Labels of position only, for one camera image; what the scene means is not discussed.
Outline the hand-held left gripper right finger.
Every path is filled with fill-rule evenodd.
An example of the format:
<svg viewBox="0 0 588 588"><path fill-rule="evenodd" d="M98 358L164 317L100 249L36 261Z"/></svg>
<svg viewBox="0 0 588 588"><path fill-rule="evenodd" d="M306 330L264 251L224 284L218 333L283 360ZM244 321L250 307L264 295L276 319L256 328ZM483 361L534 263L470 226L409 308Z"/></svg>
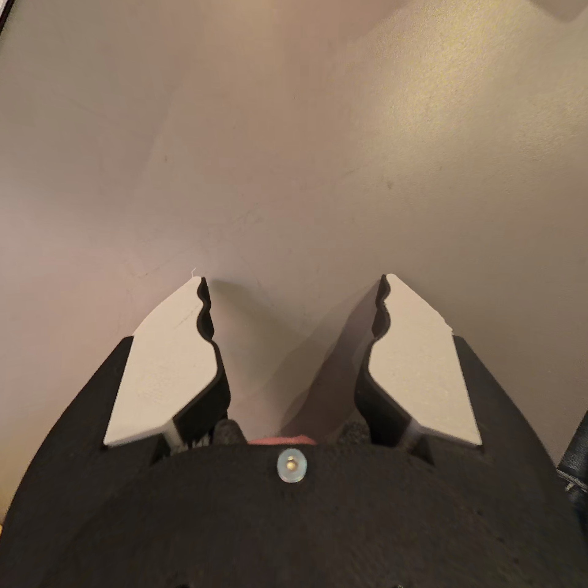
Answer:
<svg viewBox="0 0 588 588"><path fill-rule="evenodd" d="M430 436L481 447L453 329L394 274L381 276L375 306L355 388L371 441L414 449Z"/></svg>

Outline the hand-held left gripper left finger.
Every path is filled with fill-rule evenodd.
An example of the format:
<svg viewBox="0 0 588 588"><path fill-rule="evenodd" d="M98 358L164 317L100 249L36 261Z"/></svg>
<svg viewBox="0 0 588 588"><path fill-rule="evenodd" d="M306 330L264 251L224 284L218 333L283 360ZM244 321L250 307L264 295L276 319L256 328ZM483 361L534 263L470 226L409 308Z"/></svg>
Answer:
<svg viewBox="0 0 588 588"><path fill-rule="evenodd" d="M204 277L191 277L136 328L104 436L117 447L162 436L198 444L226 418L229 383Z"/></svg>

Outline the person's blue jeans leg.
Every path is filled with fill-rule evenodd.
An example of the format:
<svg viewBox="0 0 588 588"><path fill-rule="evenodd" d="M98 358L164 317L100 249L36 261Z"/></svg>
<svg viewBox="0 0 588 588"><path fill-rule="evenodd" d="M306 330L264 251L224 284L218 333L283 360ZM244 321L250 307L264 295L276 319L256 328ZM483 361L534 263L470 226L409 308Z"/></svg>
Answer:
<svg viewBox="0 0 588 588"><path fill-rule="evenodd" d="M578 518L587 518L587 414L571 438L557 474Z"/></svg>

